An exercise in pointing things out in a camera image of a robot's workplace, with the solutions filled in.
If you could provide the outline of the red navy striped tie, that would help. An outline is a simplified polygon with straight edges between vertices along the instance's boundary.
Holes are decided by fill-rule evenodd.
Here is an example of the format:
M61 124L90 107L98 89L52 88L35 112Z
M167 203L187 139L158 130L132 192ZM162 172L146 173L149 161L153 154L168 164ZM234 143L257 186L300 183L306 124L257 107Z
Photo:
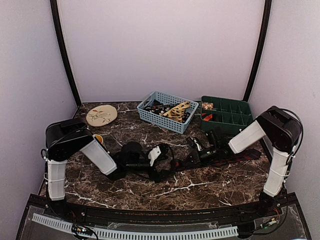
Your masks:
M225 149L213 149L213 150L216 150L217 163L210 166L205 166L205 167L219 167L219 166L233 164L237 162L258 160L262 155L262 153L256 149L247 149L237 154L234 154L232 151L229 152ZM170 167L175 167L176 172L205 168L205 167L184 167L184 160L177 160L177 159L171 160Z

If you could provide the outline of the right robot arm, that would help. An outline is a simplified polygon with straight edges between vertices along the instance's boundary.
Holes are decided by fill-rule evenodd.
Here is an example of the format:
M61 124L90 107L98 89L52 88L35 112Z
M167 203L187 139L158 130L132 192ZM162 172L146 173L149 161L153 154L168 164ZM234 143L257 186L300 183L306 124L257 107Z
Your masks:
M272 106L232 138L227 137L219 126L205 135L211 145L209 148L204 148L195 137L188 138L193 150L182 161L182 167L204 167L213 161L230 160L262 138L269 139L272 160L259 202L255 205L255 213L266 217L275 208L275 198L284 188L293 158L302 144L301 119L291 110Z

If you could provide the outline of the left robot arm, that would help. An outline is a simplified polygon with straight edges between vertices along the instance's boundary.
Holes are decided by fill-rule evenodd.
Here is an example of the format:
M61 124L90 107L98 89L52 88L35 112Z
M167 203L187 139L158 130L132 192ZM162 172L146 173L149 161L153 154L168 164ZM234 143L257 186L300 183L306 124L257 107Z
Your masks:
M80 118L50 124L45 130L45 148L40 151L45 161L44 180L49 209L60 218L72 210L65 195L66 165L70 157L81 152L109 180L116 181L132 173L160 183L175 174L179 165L172 148L161 143L147 153L138 142L130 141L120 152L111 155Z

